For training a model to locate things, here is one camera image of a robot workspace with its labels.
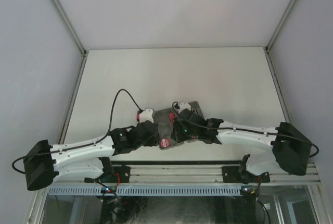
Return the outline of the red electrical tape roll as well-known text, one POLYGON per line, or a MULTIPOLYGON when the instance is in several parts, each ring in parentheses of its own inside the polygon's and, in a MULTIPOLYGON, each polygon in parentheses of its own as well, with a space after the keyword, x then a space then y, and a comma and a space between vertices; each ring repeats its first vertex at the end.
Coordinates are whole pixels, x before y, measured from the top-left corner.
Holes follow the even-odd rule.
POLYGON ((170 147, 171 143, 170 143, 170 140, 167 139, 167 138, 162 138, 160 141, 159 141, 159 147, 163 150, 163 149, 166 149, 168 147, 170 147))

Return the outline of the grey plastic tool case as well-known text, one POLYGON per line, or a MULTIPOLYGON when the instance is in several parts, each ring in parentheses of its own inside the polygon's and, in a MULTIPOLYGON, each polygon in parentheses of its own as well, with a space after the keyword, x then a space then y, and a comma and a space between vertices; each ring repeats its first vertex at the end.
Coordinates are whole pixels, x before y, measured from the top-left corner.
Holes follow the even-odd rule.
POLYGON ((153 120, 158 127, 161 150, 195 141, 201 131, 197 125, 206 124, 197 101, 174 102, 172 107, 155 112, 153 120))

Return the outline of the red utility knife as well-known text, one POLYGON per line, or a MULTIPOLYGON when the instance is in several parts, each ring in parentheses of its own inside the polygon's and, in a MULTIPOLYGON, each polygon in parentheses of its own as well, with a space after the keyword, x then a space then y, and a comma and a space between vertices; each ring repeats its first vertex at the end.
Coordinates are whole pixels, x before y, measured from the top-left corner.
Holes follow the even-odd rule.
POLYGON ((173 124, 174 124, 174 118, 175 118, 174 114, 169 113, 169 120, 170 120, 171 126, 173 126, 173 124))

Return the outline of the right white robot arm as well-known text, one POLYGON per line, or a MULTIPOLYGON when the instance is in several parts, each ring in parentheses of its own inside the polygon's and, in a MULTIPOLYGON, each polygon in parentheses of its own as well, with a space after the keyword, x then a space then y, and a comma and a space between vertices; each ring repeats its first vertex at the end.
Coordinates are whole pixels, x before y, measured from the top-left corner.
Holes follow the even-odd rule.
POLYGON ((247 145, 263 149, 261 154, 243 157, 239 176, 246 182, 273 168, 296 176, 306 174, 313 144, 288 122, 281 122, 278 127, 256 128, 222 119, 204 119, 188 108, 174 111, 173 138, 177 142, 197 139, 205 144, 247 145))

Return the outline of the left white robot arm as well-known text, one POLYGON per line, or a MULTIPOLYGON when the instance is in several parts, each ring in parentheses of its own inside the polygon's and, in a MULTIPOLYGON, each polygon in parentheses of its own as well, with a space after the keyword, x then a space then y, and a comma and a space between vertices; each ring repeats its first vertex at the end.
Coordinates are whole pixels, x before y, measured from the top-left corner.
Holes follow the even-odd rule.
POLYGON ((158 142, 158 126, 150 121, 113 129, 105 136, 74 144, 50 145, 48 140, 39 141, 23 158, 27 189, 43 189, 62 176, 61 169, 96 158, 102 163, 96 169, 96 177, 109 182, 114 176, 111 156, 128 154, 142 146, 156 146, 158 142))

